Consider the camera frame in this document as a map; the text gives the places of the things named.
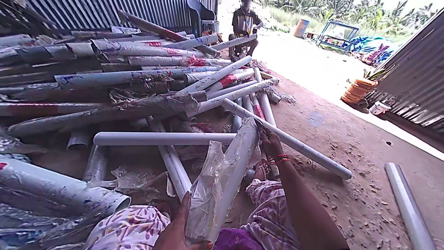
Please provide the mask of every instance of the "person's left hand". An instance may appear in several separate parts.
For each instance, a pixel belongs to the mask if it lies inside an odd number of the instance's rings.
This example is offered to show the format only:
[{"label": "person's left hand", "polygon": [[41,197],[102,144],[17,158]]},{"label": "person's left hand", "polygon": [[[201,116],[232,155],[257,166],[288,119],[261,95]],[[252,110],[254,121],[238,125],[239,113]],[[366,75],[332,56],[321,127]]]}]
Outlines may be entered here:
[{"label": "person's left hand", "polygon": [[182,199],[177,217],[160,233],[153,250],[210,250],[213,247],[210,241],[202,241],[190,246],[186,243],[185,228],[190,207],[191,198],[188,191]]}]

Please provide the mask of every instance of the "floral patterned clothing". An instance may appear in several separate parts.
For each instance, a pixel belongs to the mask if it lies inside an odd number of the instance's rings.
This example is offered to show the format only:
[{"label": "floral patterned clothing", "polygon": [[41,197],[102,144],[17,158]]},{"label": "floral patterned clothing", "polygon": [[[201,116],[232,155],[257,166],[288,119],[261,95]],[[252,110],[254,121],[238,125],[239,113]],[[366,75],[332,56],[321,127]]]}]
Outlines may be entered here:
[{"label": "floral patterned clothing", "polygon": [[99,222],[87,250],[151,250],[170,219],[153,206],[129,206]]},{"label": "floral patterned clothing", "polygon": [[250,232],[266,250],[301,250],[282,184],[254,179],[247,187],[247,194],[257,208],[241,229]]}]

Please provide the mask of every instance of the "dark shirt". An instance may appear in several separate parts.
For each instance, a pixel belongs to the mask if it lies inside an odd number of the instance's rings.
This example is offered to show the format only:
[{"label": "dark shirt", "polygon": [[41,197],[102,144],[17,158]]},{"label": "dark shirt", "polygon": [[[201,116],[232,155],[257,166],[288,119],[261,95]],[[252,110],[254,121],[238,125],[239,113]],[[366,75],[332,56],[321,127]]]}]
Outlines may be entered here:
[{"label": "dark shirt", "polygon": [[242,8],[239,8],[233,13],[232,24],[235,31],[247,31],[249,34],[251,34],[251,32],[253,31],[253,24],[259,25],[260,23],[261,19],[251,9],[249,9],[247,12],[244,12]]}]

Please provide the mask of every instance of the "white bucket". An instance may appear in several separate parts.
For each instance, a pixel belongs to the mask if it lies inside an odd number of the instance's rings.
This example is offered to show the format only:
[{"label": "white bucket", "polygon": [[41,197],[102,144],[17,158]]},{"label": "white bucket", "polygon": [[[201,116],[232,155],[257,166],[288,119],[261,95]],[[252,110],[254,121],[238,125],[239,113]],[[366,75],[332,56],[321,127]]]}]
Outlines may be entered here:
[{"label": "white bucket", "polygon": [[388,106],[387,104],[377,101],[369,109],[369,112],[376,116],[376,115],[379,115],[380,113],[385,113],[386,111],[391,110],[391,109],[392,109],[392,107]]}]

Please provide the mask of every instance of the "blue barrel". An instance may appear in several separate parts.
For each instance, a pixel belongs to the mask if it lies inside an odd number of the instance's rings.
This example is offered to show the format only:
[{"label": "blue barrel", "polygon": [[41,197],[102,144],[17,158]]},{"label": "blue barrel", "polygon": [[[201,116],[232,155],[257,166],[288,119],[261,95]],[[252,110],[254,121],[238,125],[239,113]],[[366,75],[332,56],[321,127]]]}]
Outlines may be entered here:
[{"label": "blue barrel", "polygon": [[302,37],[309,23],[310,21],[308,20],[300,19],[299,22],[297,23],[296,30],[294,31],[294,36]]}]

